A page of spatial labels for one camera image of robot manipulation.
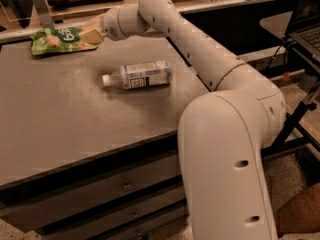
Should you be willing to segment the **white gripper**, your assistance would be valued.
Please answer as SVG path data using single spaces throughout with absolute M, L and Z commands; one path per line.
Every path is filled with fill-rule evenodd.
M 104 31 L 105 36 L 109 39 L 114 41 L 127 39 L 127 36 L 120 27 L 119 12 L 119 8 L 109 9 L 103 15 L 97 15 L 84 23 L 81 28 L 85 29 L 88 27 L 99 26 L 101 22 L 101 28 Z M 102 35 L 96 28 L 81 31 L 79 33 L 79 37 L 82 41 L 93 45 L 98 45 L 103 41 Z

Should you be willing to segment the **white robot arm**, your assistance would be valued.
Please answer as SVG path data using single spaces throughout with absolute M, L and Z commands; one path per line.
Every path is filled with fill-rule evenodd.
M 166 35 L 208 87 L 181 115 L 180 168 L 195 240 L 278 240 L 261 150 L 285 120 L 269 79 L 184 19 L 171 0 L 139 0 L 93 19 L 111 40 Z

